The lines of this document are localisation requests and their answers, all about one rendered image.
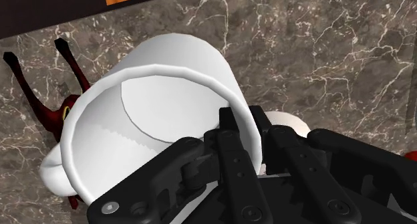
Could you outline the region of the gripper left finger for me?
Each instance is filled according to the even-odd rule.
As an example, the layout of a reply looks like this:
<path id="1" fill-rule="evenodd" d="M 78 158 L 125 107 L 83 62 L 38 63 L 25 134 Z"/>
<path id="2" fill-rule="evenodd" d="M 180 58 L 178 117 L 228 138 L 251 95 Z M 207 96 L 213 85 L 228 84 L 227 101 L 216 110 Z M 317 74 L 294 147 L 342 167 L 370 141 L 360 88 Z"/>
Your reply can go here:
<path id="1" fill-rule="evenodd" d="M 185 137 L 119 182 L 87 210 L 89 224 L 173 224 L 187 204 L 218 182 L 181 224 L 273 224 L 230 108 L 202 140 Z"/>

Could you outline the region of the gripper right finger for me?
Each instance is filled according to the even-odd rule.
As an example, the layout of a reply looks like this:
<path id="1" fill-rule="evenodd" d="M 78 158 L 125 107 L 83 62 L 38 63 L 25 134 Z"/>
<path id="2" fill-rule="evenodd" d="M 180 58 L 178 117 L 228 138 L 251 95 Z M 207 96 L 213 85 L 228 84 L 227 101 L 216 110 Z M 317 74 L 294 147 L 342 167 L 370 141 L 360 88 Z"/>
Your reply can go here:
<path id="1" fill-rule="evenodd" d="M 327 129 L 302 138 L 289 126 L 273 125 L 262 107 L 249 109 L 264 138 L 263 161 L 283 157 L 283 167 L 307 193 L 324 224 L 366 223 L 365 212 L 377 207 L 361 208 L 344 191 L 361 187 L 366 175 L 385 197 L 393 196 L 401 210 L 417 218 L 417 161 Z"/>

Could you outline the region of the white mug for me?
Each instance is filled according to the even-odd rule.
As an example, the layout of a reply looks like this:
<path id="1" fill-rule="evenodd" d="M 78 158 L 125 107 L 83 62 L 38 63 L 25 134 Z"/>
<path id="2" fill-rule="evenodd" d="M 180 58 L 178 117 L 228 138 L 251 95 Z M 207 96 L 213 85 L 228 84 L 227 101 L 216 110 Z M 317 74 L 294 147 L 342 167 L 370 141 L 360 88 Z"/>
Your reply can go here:
<path id="1" fill-rule="evenodd" d="M 195 36 L 157 35 L 76 100 L 40 177 L 52 193 L 92 203 L 179 138 L 216 128 L 223 107 L 260 172 L 257 127 L 226 59 Z"/>

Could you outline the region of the dark red horned figure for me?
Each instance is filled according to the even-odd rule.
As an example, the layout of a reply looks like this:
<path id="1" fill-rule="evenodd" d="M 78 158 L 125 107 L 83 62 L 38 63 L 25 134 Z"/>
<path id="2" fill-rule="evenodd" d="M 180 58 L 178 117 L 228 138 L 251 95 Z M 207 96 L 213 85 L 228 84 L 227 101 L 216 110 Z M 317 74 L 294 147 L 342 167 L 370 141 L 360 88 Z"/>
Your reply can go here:
<path id="1" fill-rule="evenodd" d="M 62 38 L 58 38 L 54 41 L 54 44 L 65 61 L 69 64 L 80 84 L 82 93 L 84 93 L 90 88 L 90 83 L 88 82 L 88 79 L 85 77 L 83 71 L 80 69 L 76 59 L 74 58 L 69 48 L 68 42 Z M 75 104 L 80 95 L 71 94 L 65 98 L 59 109 L 55 111 L 50 110 L 48 107 L 44 106 L 43 103 L 40 102 L 33 93 L 23 75 L 17 56 L 13 52 L 6 51 L 3 54 L 3 60 L 11 68 L 36 118 L 48 132 L 53 134 L 55 140 L 59 142 L 62 134 L 64 120 L 70 113 L 72 106 Z"/>

